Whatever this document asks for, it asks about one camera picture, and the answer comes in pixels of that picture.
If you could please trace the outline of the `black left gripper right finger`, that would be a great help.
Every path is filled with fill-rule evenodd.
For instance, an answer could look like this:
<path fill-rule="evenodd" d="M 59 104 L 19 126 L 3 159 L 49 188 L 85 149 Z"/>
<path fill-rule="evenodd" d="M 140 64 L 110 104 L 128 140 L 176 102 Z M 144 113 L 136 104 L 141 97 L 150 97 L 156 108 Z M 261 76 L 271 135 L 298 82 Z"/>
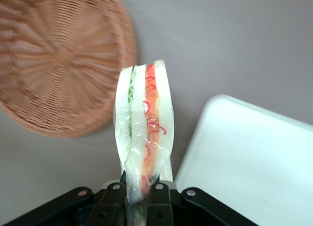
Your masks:
<path fill-rule="evenodd" d="M 170 189 L 159 177 L 151 186 L 147 205 L 147 226 L 173 226 L 174 217 Z"/>

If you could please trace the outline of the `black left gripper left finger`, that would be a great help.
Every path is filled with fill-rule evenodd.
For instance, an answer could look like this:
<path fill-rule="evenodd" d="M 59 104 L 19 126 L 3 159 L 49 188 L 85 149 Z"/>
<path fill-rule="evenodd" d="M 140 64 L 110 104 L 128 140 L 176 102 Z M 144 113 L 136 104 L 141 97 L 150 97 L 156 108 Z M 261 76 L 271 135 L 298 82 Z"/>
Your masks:
<path fill-rule="evenodd" d="M 89 226 L 125 226 L 126 173 L 107 185 L 88 218 Z"/>

